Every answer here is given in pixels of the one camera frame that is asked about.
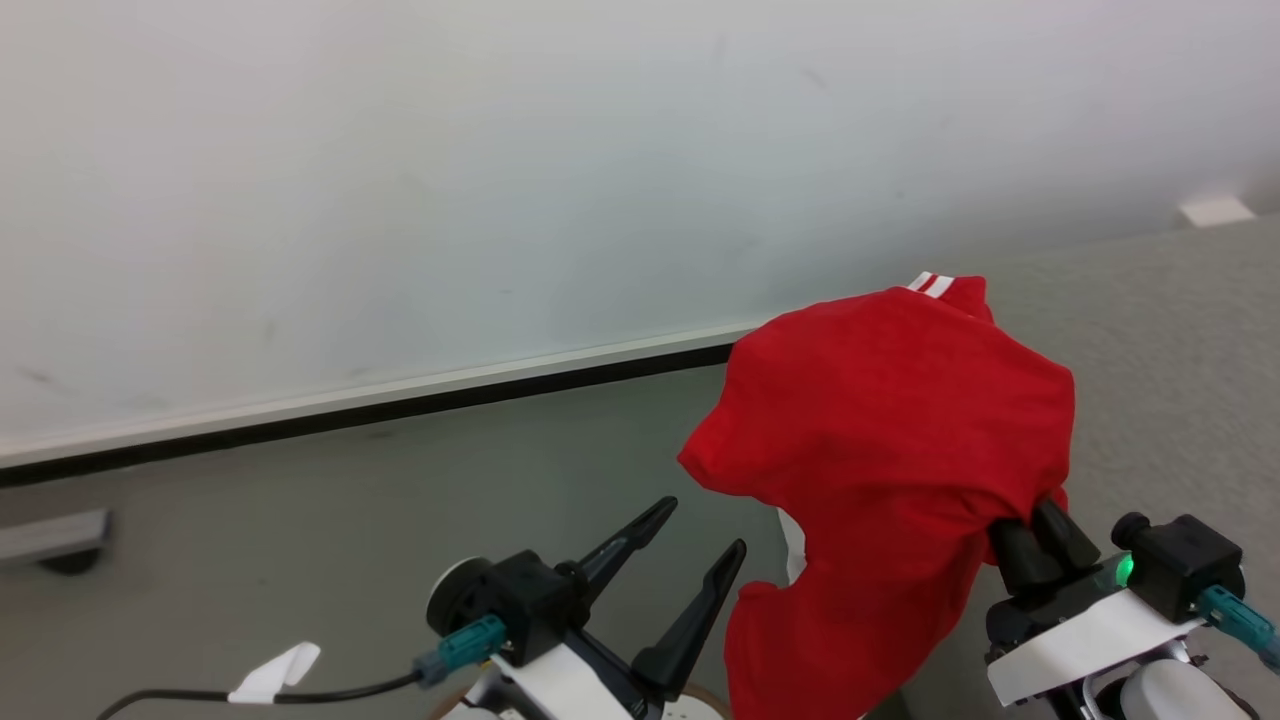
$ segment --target green led light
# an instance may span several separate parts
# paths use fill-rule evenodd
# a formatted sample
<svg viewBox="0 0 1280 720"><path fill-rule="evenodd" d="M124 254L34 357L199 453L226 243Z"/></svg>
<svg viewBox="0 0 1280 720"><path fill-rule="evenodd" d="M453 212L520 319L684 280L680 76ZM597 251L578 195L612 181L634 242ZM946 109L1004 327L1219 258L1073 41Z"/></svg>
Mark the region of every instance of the green led light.
<svg viewBox="0 0 1280 720"><path fill-rule="evenodd" d="M1129 575L1133 574L1133 556L1125 555L1124 560L1116 565L1116 584L1121 588L1129 587Z"/></svg>

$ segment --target white baseboard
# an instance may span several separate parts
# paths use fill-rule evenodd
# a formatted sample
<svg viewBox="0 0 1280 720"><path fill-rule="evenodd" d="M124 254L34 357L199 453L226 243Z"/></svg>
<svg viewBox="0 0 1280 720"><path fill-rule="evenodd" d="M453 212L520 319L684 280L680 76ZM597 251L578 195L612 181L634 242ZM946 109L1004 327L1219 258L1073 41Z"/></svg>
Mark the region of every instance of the white baseboard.
<svg viewBox="0 0 1280 720"><path fill-rule="evenodd" d="M760 324L763 324L763 320L658 336L586 350L575 350L572 352L544 355L529 360L516 360L513 363L500 363L498 365L453 370L406 380L219 410L216 413L202 413L115 428L99 428L29 443L17 443L0 448L0 468L13 468L15 465L116 450L134 445L244 428L278 420L291 420L335 410L349 410L397 400L581 370L613 363L700 350L735 342L744 334L760 327Z"/></svg>

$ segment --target white tape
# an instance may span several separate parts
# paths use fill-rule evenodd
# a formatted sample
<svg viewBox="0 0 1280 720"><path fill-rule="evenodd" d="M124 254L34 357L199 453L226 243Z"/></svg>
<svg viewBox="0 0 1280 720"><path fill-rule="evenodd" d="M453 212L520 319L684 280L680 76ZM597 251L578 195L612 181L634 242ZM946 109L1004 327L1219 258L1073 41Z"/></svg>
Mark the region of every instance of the white tape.
<svg viewBox="0 0 1280 720"><path fill-rule="evenodd" d="M250 673L241 687L227 693L227 702L271 705L282 687L302 682L317 657L320 657L320 646L300 643L293 650Z"/></svg>

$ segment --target fabric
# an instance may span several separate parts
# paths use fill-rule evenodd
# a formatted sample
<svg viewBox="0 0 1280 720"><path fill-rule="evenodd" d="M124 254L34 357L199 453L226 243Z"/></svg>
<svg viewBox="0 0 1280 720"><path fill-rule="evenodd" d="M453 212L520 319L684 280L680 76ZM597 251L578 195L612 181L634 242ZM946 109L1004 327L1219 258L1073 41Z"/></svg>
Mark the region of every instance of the fabric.
<svg viewBox="0 0 1280 720"><path fill-rule="evenodd" d="M782 509L778 509L778 523L782 524L782 541L787 543L787 583L794 585L804 573L804 529Z"/></svg>
<svg viewBox="0 0 1280 720"><path fill-rule="evenodd" d="M1001 332L984 297L982 278L925 273L735 346L680 461L794 518L808 564L740 593L724 655L741 720L872 710L955 625L987 525L1065 502L1071 374Z"/></svg>

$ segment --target teal cable connector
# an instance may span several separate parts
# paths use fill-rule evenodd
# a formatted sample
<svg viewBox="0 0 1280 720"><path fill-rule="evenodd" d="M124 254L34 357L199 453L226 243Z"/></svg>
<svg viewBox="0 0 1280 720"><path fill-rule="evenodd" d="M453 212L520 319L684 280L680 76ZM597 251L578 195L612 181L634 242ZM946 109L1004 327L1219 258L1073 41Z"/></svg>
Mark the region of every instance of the teal cable connector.
<svg viewBox="0 0 1280 720"><path fill-rule="evenodd" d="M1280 675L1280 639L1276 626L1222 585L1213 585L1199 596L1199 616L1258 653L1272 673Z"/></svg>
<svg viewBox="0 0 1280 720"><path fill-rule="evenodd" d="M424 689L438 685L458 667L479 665L507 642L507 626L495 615L471 623L440 641L440 644L413 660L413 669L422 674Z"/></svg>

